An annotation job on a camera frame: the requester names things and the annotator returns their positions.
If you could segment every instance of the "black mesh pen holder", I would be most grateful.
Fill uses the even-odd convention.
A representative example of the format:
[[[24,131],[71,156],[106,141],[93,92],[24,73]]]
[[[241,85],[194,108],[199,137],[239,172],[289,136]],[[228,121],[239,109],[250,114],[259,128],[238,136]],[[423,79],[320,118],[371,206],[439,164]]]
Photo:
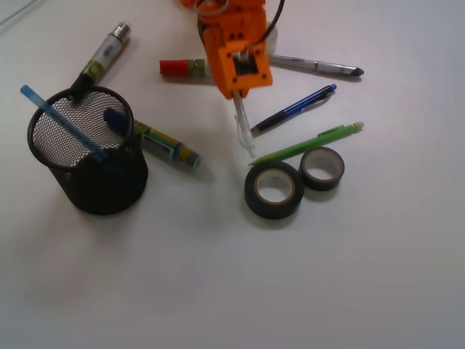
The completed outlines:
[[[28,129],[29,148],[50,169],[71,202],[92,214],[114,214],[136,202],[144,192],[148,170],[133,134],[128,103],[104,87],[86,89],[78,103],[73,102],[70,89],[47,102],[107,154],[98,162],[50,115],[40,109],[34,113]],[[109,108],[128,117],[125,133],[114,132],[105,122],[104,112]]]

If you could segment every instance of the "tape roll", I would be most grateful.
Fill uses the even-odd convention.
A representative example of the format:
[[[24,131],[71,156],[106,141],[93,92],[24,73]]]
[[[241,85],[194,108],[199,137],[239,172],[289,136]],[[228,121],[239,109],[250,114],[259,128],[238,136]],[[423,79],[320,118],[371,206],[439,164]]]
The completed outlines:
[[[323,170],[329,178],[311,175],[313,170]],[[328,191],[339,185],[344,175],[345,164],[342,157],[330,148],[319,147],[307,151],[300,161],[299,172],[305,185],[313,190]]]
[[[261,185],[270,179],[279,179],[288,184],[288,192],[283,200],[270,201],[259,192]],[[270,161],[250,170],[246,178],[245,198],[256,215],[268,220],[282,220],[297,210],[304,197],[304,189],[302,176],[291,165]]]

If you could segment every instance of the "marker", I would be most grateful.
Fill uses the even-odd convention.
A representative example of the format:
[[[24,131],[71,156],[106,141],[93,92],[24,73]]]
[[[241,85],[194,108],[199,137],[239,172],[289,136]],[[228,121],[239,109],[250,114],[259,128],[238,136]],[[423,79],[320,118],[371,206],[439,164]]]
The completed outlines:
[[[316,138],[313,138],[312,140],[308,140],[306,142],[293,145],[281,151],[277,151],[275,153],[263,156],[249,165],[255,166],[257,164],[262,164],[267,161],[282,161],[285,159],[289,159],[292,156],[305,153],[306,151],[309,151],[312,148],[321,147],[325,144],[334,142],[335,140],[340,140],[341,138],[348,137],[354,133],[361,131],[362,127],[364,126],[365,125],[363,122],[356,122],[353,125],[341,125],[334,129],[329,129],[328,131],[320,133]]]
[[[328,63],[319,60],[303,60],[301,58],[270,55],[272,65],[299,68],[303,71],[317,71],[319,73],[341,74],[345,76],[362,76],[365,72],[357,67]]]
[[[103,119],[113,131],[126,134],[128,118],[125,114],[108,108],[103,113]],[[196,169],[201,163],[201,157],[183,143],[140,121],[134,120],[134,133],[142,147],[158,157],[183,164],[188,169]]]
[[[132,26],[128,22],[123,21],[119,23],[94,53],[94,56],[92,56],[91,60],[79,74],[79,77],[74,81],[71,89],[83,89],[98,84],[110,64],[116,59],[119,52],[121,52],[129,40],[131,30]],[[83,95],[75,94],[74,97],[79,100]]]
[[[269,117],[268,119],[257,124],[255,127],[252,127],[252,134],[256,137],[260,135],[261,132],[269,129],[270,127],[279,124],[282,121],[290,119],[293,115],[303,111],[306,107],[311,106],[317,102],[321,102],[325,98],[329,97],[334,91],[336,91],[337,86],[335,84],[328,85],[323,87],[320,91],[316,91],[312,95],[305,97],[303,100],[278,111],[275,115]]]
[[[190,78],[211,77],[210,67],[206,60],[161,60],[160,74]]]

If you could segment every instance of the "red marker cap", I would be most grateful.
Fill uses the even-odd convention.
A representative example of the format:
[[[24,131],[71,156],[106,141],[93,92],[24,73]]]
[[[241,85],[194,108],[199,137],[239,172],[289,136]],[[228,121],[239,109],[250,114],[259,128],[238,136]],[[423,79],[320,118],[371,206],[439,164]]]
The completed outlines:
[[[187,60],[161,60],[160,74],[165,76],[189,76]]]

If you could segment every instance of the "blue pen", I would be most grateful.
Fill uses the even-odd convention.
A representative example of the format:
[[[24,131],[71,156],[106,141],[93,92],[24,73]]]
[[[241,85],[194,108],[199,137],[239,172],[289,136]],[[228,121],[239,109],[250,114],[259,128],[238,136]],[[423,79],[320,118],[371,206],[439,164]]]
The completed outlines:
[[[337,86],[335,84],[328,85],[327,87],[323,87],[320,91],[316,91],[314,94],[305,97],[303,100],[287,107],[286,109],[277,112],[275,115],[269,117],[268,119],[262,121],[258,125],[252,128],[252,134],[254,136],[260,135],[266,129],[279,124],[286,119],[290,119],[293,115],[301,112],[306,107],[311,106],[312,104],[321,102],[325,98],[329,97],[335,90]]]

